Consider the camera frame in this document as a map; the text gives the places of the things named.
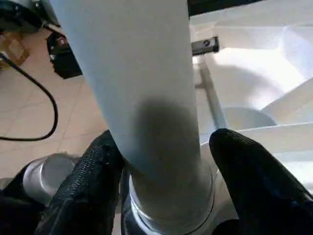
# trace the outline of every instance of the white plastic part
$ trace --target white plastic part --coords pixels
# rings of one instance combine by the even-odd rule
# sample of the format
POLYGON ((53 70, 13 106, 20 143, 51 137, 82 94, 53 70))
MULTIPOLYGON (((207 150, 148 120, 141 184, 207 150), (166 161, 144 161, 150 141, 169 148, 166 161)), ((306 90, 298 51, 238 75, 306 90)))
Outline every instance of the white plastic part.
POLYGON ((129 163, 141 219, 171 235, 195 230, 212 204, 211 171, 200 155, 186 4, 51 0, 129 163))

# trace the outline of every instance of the black power cable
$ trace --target black power cable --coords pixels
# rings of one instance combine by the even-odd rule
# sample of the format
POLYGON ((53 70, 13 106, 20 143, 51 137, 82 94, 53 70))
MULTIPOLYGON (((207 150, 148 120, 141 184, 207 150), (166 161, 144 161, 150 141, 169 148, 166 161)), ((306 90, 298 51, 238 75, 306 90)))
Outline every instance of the black power cable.
POLYGON ((11 61, 9 58, 7 58, 1 52, 0 52, 0 58, 2 60, 4 60, 9 66, 11 66, 16 71, 18 71, 20 74, 22 74, 24 77, 26 77, 33 84, 35 84, 37 87, 39 87, 50 99, 52 106, 53 106, 53 111, 54 111, 53 126, 47 134, 40 136, 40 137, 35 137, 35 138, 15 138, 15 137, 0 136, 0 140, 3 140, 3 141, 42 141, 42 140, 49 138, 50 136, 53 135, 53 133, 55 132, 55 129, 57 128, 57 125, 58 125, 58 107, 57 107, 57 103, 55 102, 55 99, 53 98, 52 94, 42 84, 40 84, 36 79, 34 79, 32 76, 30 76, 24 70, 22 70, 19 66, 17 66, 15 63, 13 63, 13 61, 11 61))

